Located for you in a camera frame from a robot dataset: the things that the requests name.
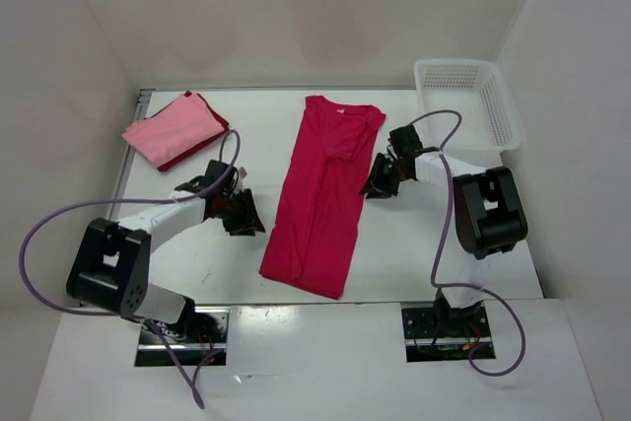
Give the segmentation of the dark red t-shirt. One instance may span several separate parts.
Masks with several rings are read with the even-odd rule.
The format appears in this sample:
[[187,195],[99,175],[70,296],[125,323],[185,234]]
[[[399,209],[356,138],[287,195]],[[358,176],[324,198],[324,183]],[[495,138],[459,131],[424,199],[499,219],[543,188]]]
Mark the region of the dark red t-shirt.
[[175,137],[168,140],[168,151],[162,162],[156,165],[161,173],[201,151],[230,127],[200,94],[191,91],[180,95],[161,112],[175,112],[176,118],[185,118],[185,122],[177,126]]

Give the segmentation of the pink t-shirt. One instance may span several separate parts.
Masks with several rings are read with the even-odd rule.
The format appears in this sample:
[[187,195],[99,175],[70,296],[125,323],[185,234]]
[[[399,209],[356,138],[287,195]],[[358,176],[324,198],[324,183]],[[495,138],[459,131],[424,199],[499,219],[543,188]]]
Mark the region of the pink t-shirt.
[[157,112],[129,125],[122,134],[125,142],[156,169],[168,151],[168,140],[175,137],[176,128],[185,118],[175,112]]

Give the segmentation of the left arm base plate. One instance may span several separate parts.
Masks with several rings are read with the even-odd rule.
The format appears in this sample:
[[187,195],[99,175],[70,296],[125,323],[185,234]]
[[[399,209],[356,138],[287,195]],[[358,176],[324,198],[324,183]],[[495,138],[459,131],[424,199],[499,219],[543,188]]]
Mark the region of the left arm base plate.
[[[226,365],[230,310],[206,308],[197,311],[187,325],[157,322],[176,358],[184,367],[194,367],[206,360],[206,366]],[[158,335],[142,325],[134,366],[137,368],[172,367],[174,361]]]

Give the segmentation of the magenta t-shirt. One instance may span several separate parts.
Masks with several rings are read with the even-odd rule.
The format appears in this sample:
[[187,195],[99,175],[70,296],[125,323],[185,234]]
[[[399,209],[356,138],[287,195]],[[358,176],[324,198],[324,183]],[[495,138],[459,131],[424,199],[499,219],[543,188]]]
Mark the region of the magenta t-shirt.
[[373,150],[386,115],[308,96],[261,276],[341,298],[358,238]]

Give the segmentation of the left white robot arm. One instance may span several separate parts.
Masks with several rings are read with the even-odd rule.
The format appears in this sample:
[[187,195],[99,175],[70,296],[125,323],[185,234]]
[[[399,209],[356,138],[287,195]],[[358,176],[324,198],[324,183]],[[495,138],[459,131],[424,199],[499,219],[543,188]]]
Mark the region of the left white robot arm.
[[265,231],[246,172],[212,160],[203,175],[177,186],[164,201],[118,221],[93,220],[66,282],[68,296],[136,322],[160,327],[177,342],[197,327],[195,302],[149,282],[150,259],[162,245],[208,219],[232,237]]

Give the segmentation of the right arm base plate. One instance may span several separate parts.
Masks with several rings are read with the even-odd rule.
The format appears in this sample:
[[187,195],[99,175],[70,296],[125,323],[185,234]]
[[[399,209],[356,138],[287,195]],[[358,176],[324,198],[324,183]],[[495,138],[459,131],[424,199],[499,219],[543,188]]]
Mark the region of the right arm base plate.
[[406,361],[466,361],[495,359],[490,325],[482,303],[464,311],[447,311],[439,304],[404,305],[401,319]]

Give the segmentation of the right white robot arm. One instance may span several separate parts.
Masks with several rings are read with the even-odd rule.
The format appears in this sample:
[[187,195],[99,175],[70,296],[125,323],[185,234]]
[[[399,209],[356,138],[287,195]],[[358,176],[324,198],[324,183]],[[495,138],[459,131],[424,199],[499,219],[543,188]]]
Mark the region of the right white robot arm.
[[430,274],[430,283],[437,289],[432,313],[435,328],[454,335],[470,326],[481,307],[478,301],[449,302],[448,289],[488,296],[513,315],[505,299],[480,283],[437,281],[450,226],[455,227],[461,248],[477,260],[509,252],[526,238],[526,215],[512,172],[506,167],[483,169],[452,159],[439,147],[426,147],[409,124],[389,133],[387,152],[377,154],[361,193],[369,199],[395,197],[408,180],[439,185],[448,194],[446,223]]

